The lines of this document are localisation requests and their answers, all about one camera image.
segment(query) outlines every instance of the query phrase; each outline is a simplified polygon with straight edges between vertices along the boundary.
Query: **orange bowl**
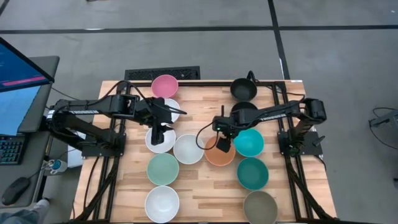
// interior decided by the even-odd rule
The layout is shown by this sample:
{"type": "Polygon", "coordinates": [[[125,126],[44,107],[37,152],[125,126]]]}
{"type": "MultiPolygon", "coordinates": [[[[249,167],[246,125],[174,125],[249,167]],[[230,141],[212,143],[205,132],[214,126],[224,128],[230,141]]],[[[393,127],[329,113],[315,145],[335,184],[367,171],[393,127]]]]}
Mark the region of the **orange bowl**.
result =
{"type": "MultiPolygon", "coordinates": [[[[214,145],[216,142],[216,137],[212,137],[206,143],[206,148],[214,145]]],[[[212,147],[209,150],[205,150],[206,159],[215,166],[226,166],[234,160],[235,157],[235,146],[231,144],[231,147],[227,153],[219,150],[216,146],[212,147]]]]}

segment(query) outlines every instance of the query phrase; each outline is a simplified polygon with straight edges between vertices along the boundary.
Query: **gray bowl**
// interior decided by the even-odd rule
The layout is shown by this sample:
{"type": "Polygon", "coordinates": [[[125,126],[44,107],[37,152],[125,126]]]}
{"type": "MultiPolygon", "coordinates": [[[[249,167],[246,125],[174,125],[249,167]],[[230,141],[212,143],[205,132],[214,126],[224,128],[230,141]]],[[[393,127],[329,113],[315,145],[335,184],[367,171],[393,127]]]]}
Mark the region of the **gray bowl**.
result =
{"type": "Polygon", "coordinates": [[[278,217],[278,206],[271,195],[254,191],[244,199],[243,212],[250,224],[273,224],[278,217]]]}

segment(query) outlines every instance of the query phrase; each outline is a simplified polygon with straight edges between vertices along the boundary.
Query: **computer mouse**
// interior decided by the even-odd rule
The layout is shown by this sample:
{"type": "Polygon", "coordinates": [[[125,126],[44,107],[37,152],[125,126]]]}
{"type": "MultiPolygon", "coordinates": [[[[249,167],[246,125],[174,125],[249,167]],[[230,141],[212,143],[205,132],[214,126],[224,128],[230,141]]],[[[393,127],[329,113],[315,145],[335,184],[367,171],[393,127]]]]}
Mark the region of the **computer mouse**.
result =
{"type": "Polygon", "coordinates": [[[2,194],[1,202],[3,205],[12,205],[16,203],[29,185],[30,180],[26,177],[20,177],[14,181],[2,194]]]}

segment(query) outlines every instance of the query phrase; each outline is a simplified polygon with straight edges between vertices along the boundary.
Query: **pink bowl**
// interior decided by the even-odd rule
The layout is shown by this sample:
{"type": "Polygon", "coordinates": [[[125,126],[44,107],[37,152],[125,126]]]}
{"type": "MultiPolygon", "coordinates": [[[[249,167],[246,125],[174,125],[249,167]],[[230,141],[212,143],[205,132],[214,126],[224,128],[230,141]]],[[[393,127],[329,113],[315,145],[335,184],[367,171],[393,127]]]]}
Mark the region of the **pink bowl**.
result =
{"type": "Polygon", "coordinates": [[[171,75],[161,75],[155,78],[151,88],[156,97],[170,98],[178,90],[178,81],[171,75]]]}

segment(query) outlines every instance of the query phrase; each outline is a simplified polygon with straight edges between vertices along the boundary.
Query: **desk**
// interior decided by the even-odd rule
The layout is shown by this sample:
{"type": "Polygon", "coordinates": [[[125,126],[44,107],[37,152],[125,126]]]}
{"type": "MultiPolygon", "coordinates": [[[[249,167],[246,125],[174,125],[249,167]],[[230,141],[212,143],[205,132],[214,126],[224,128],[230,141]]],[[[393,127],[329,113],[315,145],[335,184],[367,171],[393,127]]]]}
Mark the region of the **desk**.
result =
{"type": "MultiPolygon", "coordinates": [[[[103,96],[115,83],[104,81],[99,95],[103,96]]],[[[288,92],[305,93],[302,82],[286,81],[285,84],[288,92]]],[[[139,87],[139,89],[145,96],[152,96],[150,87],[139,87]]],[[[225,111],[228,113],[236,103],[231,98],[228,86],[181,86],[174,99],[180,104],[181,109],[188,113],[180,115],[173,125],[177,137],[183,134],[197,134],[198,130],[210,123],[215,115],[220,115],[221,105],[225,105],[225,111]]],[[[289,95],[289,99],[299,100],[301,96],[289,95]]],[[[252,103],[258,108],[274,106],[271,90],[259,86],[257,96],[252,103]]],[[[108,128],[109,122],[110,119],[105,116],[94,117],[94,125],[101,128],[108,128]]],[[[278,221],[295,221],[285,162],[279,154],[278,123],[277,121],[261,123],[255,129],[262,133],[266,144],[258,158],[265,162],[270,173],[269,182],[263,191],[275,198],[279,208],[278,221]]],[[[148,192],[155,187],[146,175],[146,167],[154,153],[145,145],[147,130],[147,127],[126,121],[127,144],[120,159],[111,222],[150,222],[144,211],[144,201],[148,192]]],[[[208,128],[200,137],[206,142],[214,135],[215,132],[208,128]]],[[[243,200],[250,191],[244,189],[236,178],[236,168],[242,159],[243,157],[237,154],[234,161],[225,167],[211,165],[205,156],[193,165],[180,163],[177,180],[170,184],[180,197],[180,209],[172,222],[246,222],[243,200]]],[[[76,214],[82,212],[88,176],[94,160],[95,158],[89,158],[84,161],[75,197],[76,214]]],[[[327,213],[335,216],[323,165],[313,156],[302,156],[302,160],[309,191],[327,213]]],[[[101,163],[100,159],[94,170],[88,191],[88,202],[97,190],[101,163]]],[[[102,201],[106,202],[107,198],[105,193],[102,201]]],[[[298,198],[301,200],[299,202],[302,216],[306,217],[301,193],[298,194],[298,198]]],[[[104,210],[105,203],[102,203],[100,218],[103,218],[104,210]]]]}
{"type": "MultiPolygon", "coordinates": [[[[40,68],[46,71],[50,76],[54,77],[57,71],[59,57],[32,57],[30,58],[40,68]]],[[[28,177],[41,168],[43,163],[47,143],[49,141],[49,132],[36,132],[39,129],[45,104],[49,98],[51,85],[43,85],[39,88],[35,99],[32,102],[24,120],[19,126],[19,133],[31,133],[27,140],[27,145],[24,153],[22,163],[16,166],[0,166],[0,192],[3,193],[5,189],[14,182],[18,177],[28,177]]],[[[4,206],[0,203],[0,208],[17,208],[29,206],[33,199],[39,194],[40,175],[35,175],[30,178],[30,185],[28,189],[21,195],[19,200],[10,206],[4,206]]]]}

